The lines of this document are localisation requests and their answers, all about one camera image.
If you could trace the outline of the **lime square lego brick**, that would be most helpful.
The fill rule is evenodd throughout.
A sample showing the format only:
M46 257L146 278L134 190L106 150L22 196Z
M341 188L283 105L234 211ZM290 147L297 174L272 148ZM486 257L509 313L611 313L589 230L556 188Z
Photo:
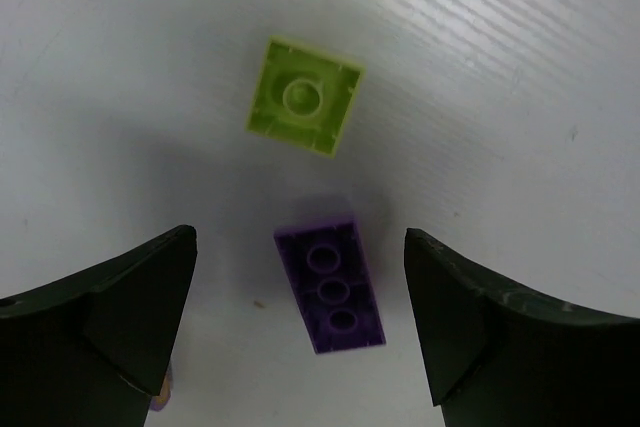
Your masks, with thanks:
M364 75L348 59L272 36L246 129L333 157Z

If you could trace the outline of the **purple rectangular lego brick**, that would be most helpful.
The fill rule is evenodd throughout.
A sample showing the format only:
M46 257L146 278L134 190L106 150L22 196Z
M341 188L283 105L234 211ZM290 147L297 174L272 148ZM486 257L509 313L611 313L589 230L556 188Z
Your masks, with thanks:
M354 216L283 227L273 238L316 354L386 343Z

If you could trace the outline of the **light purple lego brick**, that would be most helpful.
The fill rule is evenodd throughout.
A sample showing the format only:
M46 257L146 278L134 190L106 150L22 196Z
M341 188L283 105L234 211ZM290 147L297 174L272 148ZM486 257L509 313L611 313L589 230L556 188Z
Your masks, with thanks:
M159 412L163 410L171 399L173 384L172 365L169 364L165 373L160 393L154 396L150 402L149 410Z

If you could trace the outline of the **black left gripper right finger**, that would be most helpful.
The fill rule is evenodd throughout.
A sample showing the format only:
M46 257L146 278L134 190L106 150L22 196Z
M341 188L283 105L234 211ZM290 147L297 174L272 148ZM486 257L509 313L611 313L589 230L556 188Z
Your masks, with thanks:
M416 228L404 269L446 425L638 424L637 319L543 294Z

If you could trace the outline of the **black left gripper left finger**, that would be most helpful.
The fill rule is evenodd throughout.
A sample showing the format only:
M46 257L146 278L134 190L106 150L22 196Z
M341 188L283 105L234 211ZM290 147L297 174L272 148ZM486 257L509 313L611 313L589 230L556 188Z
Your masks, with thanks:
M142 426L197 258L189 225L1 301L4 426Z

